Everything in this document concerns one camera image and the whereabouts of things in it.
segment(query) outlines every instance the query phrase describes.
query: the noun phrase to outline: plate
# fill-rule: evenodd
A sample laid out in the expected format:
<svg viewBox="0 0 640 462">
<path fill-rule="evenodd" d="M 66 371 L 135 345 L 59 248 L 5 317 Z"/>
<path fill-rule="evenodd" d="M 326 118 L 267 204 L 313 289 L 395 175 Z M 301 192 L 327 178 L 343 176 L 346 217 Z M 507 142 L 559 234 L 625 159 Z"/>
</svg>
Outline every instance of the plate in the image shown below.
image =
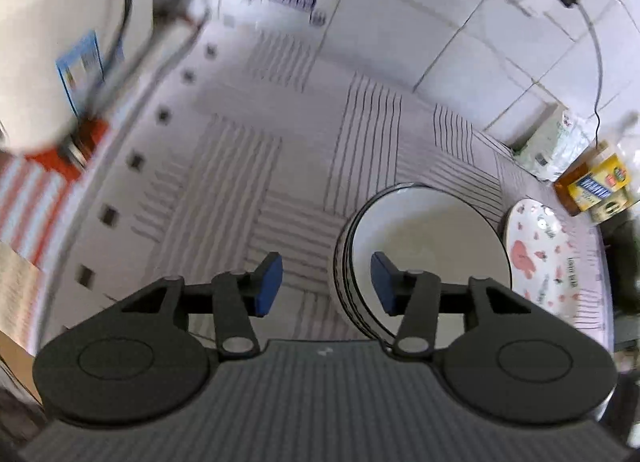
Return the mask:
<svg viewBox="0 0 640 462">
<path fill-rule="evenodd" d="M 384 252 L 402 270 L 428 270 L 444 283 L 470 276 L 510 287 L 507 254 L 489 222 L 469 204 L 423 184 L 397 185 L 358 211 L 338 238 L 331 294 L 342 314 L 370 337 L 393 341 L 402 317 L 382 309 L 370 276 L 371 255 Z M 464 332 L 461 315 L 441 314 L 436 346 Z"/>
<path fill-rule="evenodd" d="M 579 304 L 577 251 L 554 211 L 536 200 L 520 200 L 509 214 L 504 244 L 512 289 L 573 325 Z"/>
</svg>

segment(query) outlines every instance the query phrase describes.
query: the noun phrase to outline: gray ribbed surface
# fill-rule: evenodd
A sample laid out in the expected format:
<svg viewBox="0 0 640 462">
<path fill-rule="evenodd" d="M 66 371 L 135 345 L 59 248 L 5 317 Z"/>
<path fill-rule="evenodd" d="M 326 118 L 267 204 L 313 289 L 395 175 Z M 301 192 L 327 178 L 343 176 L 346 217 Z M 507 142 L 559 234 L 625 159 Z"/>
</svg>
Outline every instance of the gray ribbed surface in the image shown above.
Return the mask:
<svg viewBox="0 0 640 462">
<path fill-rule="evenodd" d="M 56 422 L 22 452 L 33 462 L 603 462 L 626 453 L 591 421 L 536 431 L 488 422 L 454 403 L 427 366 L 394 362 L 374 342 L 271 342 L 257 359 L 225 363 L 169 418 L 108 432 Z"/>
</svg>

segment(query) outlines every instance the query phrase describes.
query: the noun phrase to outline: power cord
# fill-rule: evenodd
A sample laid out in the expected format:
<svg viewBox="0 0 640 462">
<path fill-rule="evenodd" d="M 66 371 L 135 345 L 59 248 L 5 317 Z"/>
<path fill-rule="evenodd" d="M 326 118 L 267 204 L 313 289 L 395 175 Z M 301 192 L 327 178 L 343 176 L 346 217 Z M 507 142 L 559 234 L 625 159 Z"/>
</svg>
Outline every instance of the power cord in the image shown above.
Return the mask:
<svg viewBox="0 0 640 462">
<path fill-rule="evenodd" d="M 97 98 L 98 92 L 100 88 L 107 80 L 107 77 L 110 75 L 113 66 L 116 64 L 116 58 L 118 56 L 118 52 L 122 46 L 122 41 L 124 39 L 124 34 L 127 31 L 127 26 L 129 25 L 129 20 L 131 18 L 131 10 L 133 6 L 133 0 L 124 0 L 124 7 L 122 11 L 122 20 L 120 22 L 120 26 L 116 33 L 116 38 L 113 41 L 109 53 L 107 54 L 106 60 L 102 64 L 102 75 L 99 76 L 93 86 L 89 89 L 87 94 L 87 102 L 84 107 L 84 114 L 79 117 L 79 119 L 84 119 L 87 117 L 92 117 L 94 114 L 94 103 Z"/>
<path fill-rule="evenodd" d="M 600 96 L 602 95 L 602 78 L 604 76 L 604 69 L 602 66 L 602 52 L 600 51 L 600 41 L 598 40 L 598 35 L 596 34 L 596 28 L 591 21 L 589 14 L 584 9 L 582 4 L 576 3 L 578 10 L 580 11 L 584 21 L 587 24 L 587 28 L 589 29 L 589 34 L 591 35 L 591 39 L 593 39 L 593 47 L 596 51 L 596 60 L 598 62 L 598 92 L 596 93 L 596 100 L 593 106 L 593 112 L 596 114 L 596 118 L 598 119 L 598 125 L 596 126 L 596 150 L 598 149 L 598 131 L 600 130 L 600 115 L 598 113 L 598 105 L 600 104 Z"/>
</svg>

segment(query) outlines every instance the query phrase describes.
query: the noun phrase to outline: stack of plates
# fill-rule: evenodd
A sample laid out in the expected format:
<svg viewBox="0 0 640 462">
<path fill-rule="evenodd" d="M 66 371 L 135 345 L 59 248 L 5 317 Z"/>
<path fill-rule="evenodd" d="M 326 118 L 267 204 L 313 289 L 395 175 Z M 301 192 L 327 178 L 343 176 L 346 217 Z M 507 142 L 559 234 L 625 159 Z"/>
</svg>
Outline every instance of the stack of plates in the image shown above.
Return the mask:
<svg viewBox="0 0 640 462">
<path fill-rule="evenodd" d="M 443 283 L 493 278 L 511 287 L 509 259 L 489 222 L 459 198 L 423 184 L 399 184 L 370 199 L 347 222 L 330 260 L 330 290 L 345 320 L 391 344 L 402 317 L 385 314 L 370 261 L 384 252 L 401 270 L 426 270 Z M 464 333 L 462 315 L 441 314 L 436 347 Z"/>
</svg>

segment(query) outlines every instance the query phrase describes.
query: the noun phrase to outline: plate with red hearts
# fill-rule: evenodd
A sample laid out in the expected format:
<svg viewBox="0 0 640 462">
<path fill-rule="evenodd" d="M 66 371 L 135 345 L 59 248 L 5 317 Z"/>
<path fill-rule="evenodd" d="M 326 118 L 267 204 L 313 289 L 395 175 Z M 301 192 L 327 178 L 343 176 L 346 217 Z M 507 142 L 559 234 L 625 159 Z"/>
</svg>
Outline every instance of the plate with red hearts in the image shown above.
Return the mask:
<svg viewBox="0 0 640 462">
<path fill-rule="evenodd" d="M 578 311 L 577 251 L 554 211 L 526 198 L 511 209 L 504 233 L 511 288 L 573 325 Z"/>
</svg>

